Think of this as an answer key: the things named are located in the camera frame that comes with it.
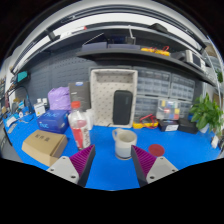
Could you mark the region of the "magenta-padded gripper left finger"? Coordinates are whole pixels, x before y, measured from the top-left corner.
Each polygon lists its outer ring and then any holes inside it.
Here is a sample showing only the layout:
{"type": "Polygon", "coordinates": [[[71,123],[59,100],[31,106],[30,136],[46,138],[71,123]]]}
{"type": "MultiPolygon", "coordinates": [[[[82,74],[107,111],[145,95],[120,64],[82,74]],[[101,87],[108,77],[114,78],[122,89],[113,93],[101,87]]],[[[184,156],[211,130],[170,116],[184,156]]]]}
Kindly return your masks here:
{"type": "Polygon", "coordinates": [[[60,157],[47,171],[84,187],[87,183],[95,154],[95,146],[88,146],[70,157],[60,157]]]}

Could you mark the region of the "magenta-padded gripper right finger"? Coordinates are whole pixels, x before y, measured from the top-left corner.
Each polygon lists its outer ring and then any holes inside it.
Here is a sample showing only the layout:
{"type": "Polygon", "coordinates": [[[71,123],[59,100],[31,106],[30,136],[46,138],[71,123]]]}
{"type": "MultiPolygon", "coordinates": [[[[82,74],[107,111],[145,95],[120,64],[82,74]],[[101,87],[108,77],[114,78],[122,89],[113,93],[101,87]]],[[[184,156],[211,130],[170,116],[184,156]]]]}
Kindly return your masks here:
{"type": "Polygon", "coordinates": [[[178,171],[164,156],[156,157],[137,146],[131,147],[131,157],[140,187],[178,171]]]}

